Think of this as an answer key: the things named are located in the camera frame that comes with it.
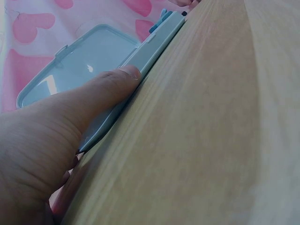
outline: plastic case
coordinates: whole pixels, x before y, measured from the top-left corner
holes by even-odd
[[[50,95],[79,87],[102,71],[125,65],[139,68],[144,78],[184,21],[180,13],[172,12],[163,22],[160,20],[143,43],[105,24],[94,27],[72,45],[56,53],[53,61],[20,92],[17,107],[22,108]],[[88,151],[104,137],[127,101],[94,119],[83,135],[80,152]]]

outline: hand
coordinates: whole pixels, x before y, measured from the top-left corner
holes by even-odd
[[[137,68],[127,66],[0,115],[0,224],[53,223],[48,199],[74,167],[82,134],[139,81]]]
[[[198,4],[198,2],[200,2],[201,0],[169,0],[169,1],[180,7],[191,6],[191,5],[195,7]]]

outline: pink heart pattern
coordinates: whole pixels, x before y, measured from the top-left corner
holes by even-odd
[[[135,21],[135,32],[138,35],[140,41],[146,40],[150,35],[149,30],[154,25],[151,21],[147,20],[136,20]]]
[[[73,6],[73,0],[54,0],[54,1],[59,7],[63,9],[68,9]]]
[[[50,29],[54,23],[55,16],[51,13],[21,13],[13,23],[13,33],[19,42],[29,44],[36,38],[37,28]]]
[[[136,13],[147,17],[152,10],[150,0],[123,0],[123,2]]]
[[[4,63],[2,80],[2,110],[14,110],[20,91],[53,57],[23,56],[10,49]]]

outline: light wood grain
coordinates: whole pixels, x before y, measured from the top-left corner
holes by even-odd
[[[203,0],[76,168],[63,224],[299,224],[299,118],[299,2]]]

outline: pink fabric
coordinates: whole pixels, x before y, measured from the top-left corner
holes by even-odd
[[[1,88],[3,112],[16,108],[25,85],[63,46],[100,23],[140,41],[163,8],[183,11],[167,0],[6,0],[5,57]]]

